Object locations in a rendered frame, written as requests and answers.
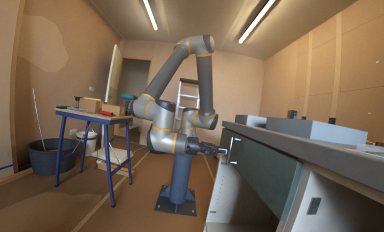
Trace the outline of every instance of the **red tool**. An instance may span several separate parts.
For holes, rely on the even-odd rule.
[[[114,113],[112,113],[112,112],[107,112],[107,111],[103,111],[103,110],[100,110],[99,114],[104,115],[104,116],[109,116],[109,117],[112,117],[114,115]]]

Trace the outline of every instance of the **black tub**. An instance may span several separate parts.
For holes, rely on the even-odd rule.
[[[78,142],[73,139],[65,138],[62,142],[61,156],[72,153]],[[29,152],[30,166],[33,173],[39,176],[53,176],[56,172],[56,159],[58,156],[59,139],[44,139],[45,149],[41,140],[29,143],[26,149]],[[76,156],[69,157],[61,161],[60,174],[67,172],[75,167]]]

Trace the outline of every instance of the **drawer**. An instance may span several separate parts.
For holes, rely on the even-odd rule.
[[[228,129],[223,129],[220,145],[230,149],[230,161],[252,189],[280,221],[288,217],[303,163],[297,158],[278,151]]]

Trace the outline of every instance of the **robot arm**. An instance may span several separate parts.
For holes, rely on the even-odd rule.
[[[203,151],[214,155],[221,153],[219,146],[199,143],[193,137],[196,128],[214,130],[219,115],[213,108],[212,53],[215,43],[210,35],[185,38],[177,43],[165,64],[145,89],[144,93],[130,104],[133,116],[152,121],[147,135],[150,150],[177,155]],[[200,109],[184,109],[179,133],[173,132],[176,105],[159,99],[180,64],[189,55],[196,54]]]

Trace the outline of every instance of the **ceiling light tube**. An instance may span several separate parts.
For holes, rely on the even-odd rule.
[[[241,38],[238,40],[239,44],[244,42],[244,40],[247,38],[247,36],[251,33],[251,31],[255,28],[255,26],[260,22],[260,20],[267,13],[267,11],[270,9],[270,7],[274,4],[275,1],[276,0],[268,0],[268,2],[265,4],[264,8],[262,8],[260,13],[258,13],[256,18],[253,20],[253,22],[250,24],[250,26],[246,29],[246,31],[241,36]]]
[[[146,8],[146,11],[148,12],[150,21],[152,22],[153,29],[155,31],[157,31],[158,30],[158,26],[156,25],[156,21],[155,21],[154,15],[152,14],[150,3],[148,2],[148,0],[143,0],[143,1],[144,1],[144,5],[145,5],[145,8]]]

